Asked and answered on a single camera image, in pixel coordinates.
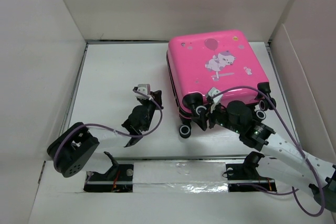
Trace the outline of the pink hard-shell suitcase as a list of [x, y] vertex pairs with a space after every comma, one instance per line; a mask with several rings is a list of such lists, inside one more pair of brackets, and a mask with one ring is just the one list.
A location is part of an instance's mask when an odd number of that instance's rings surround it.
[[182, 138], [192, 133], [192, 106], [208, 105], [206, 95], [212, 87], [223, 95], [223, 106], [237, 100], [264, 113], [276, 106], [269, 79], [240, 30], [174, 37], [169, 41], [166, 60], [182, 121]]

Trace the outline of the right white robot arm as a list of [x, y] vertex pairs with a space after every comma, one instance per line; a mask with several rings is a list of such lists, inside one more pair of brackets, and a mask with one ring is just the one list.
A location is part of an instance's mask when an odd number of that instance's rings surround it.
[[279, 180], [311, 196], [322, 209], [335, 212], [335, 165], [310, 155], [263, 124], [263, 110], [232, 101], [227, 106], [198, 103], [191, 111], [202, 127], [220, 125], [253, 149], [242, 165], [246, 177]]

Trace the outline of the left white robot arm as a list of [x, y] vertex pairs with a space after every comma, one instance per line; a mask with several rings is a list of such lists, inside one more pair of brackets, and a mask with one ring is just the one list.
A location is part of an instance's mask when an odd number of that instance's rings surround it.
[[162, 91], [135, 87], [133, 92], [137, 94], [136, 99], [140, 105], [134, 107], [122, 124], [126, 133], [100, 124], [77, 122], [48, 146], [47, 154], [58, 173], [68, 178], [83, 170], [100, 144], [98, 138], [89, 132], [90, 127], [99, 127], [128, 137], [125, 147], [135, 145], [159, 127], [163, 119]]

